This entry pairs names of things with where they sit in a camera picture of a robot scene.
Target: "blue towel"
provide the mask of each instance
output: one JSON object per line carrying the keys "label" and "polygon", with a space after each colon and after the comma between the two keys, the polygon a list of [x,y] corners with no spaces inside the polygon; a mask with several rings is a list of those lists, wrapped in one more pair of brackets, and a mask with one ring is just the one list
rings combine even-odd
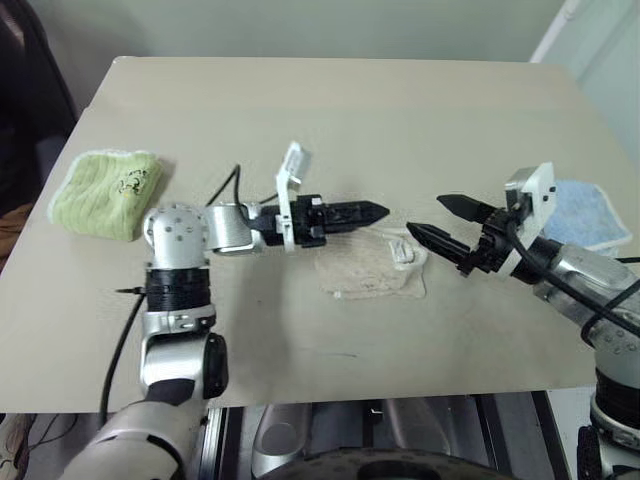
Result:
{"label": "blue towel", "polygon": [[575,180],[556,184],[556,210],[544,228],[547,238],[610,256],[631,241],[631,232],[599,186]]}

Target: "tabletop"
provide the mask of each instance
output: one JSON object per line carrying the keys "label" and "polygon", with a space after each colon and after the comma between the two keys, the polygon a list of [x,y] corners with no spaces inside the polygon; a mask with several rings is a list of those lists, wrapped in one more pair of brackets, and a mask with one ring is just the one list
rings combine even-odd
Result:
{"label": "tabletop", "polygon": [[[520,167],[599,184],[638,232],[638,176],[561,67],[412,60],[135,58],[114,61],[67,142],[0,276],[0,411],[98,408],[117,338],[151,251],[49,224],[72,160],[99,149],[159,155],[151,204],[203,204],[235,163],[242,196],[263,198],[291,140],[314,153],[303,192],[366,199],[380,222],[433,223],[467,243],[477,226],[435,199],[504,204]],[[626,247],[637,254],[637,243]],[[503,392],[592,383],[571,322],[515,280],[461,277],[431,256],[423,299],[338,300],[320,289],[313,250],[211,257],[215,331],[229,386],[214,402],[264,403]],[[141,398],[140,325],[110,406]]]}

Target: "beige table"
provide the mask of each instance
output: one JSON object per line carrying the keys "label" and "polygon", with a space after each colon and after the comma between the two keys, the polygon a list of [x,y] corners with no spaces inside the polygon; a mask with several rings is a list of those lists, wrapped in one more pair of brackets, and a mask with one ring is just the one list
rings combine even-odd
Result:
{"label": "beige table", "polygon": [[[262,198],[292,139],[315,153],[304,191],[391,209],[382,225],[431,222],[472,242],[479,229],[435,200],[503,204],[519,167],[600,184],[634,232],[637,177],[577,88],[553,66],[306,59],[117,59],[84,111],[0,277],[0,411],[95,411],[150,251],[49,225],[72,159],[148,149],[170,165],[157,201],[203,203],[236,162]],[[635,244],[627,253],[637,254]],[[593,380],[577,328],[529,288],[432,257],[422,300],[338,301],[315,252],[211,264],[217,330],[230,350],[220,405],[497,392]],[[111,406],[140,397],[139,325]]]}

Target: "white wall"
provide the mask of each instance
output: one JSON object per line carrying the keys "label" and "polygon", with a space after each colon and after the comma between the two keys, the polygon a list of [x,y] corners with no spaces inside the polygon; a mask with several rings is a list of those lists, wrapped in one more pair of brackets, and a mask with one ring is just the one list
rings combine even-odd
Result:
{"label": "white wall", "polygon": [[118,55],[527,61],[561,0],[31,0],[79,108]]}
{"label": "white wall", "polygon": [[567,66],[636,165],[640,157],[639,5],[640,0],[582,0],[543,60]]}

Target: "green towel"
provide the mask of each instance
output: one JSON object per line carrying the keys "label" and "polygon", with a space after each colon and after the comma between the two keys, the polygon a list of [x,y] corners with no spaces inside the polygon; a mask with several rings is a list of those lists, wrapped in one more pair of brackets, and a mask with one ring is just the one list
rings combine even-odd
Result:
{"label": "green towel", "polygon": [[131,241],[161,175],[153,153],[83,153],[53,196],[49,220],[75,233]]}

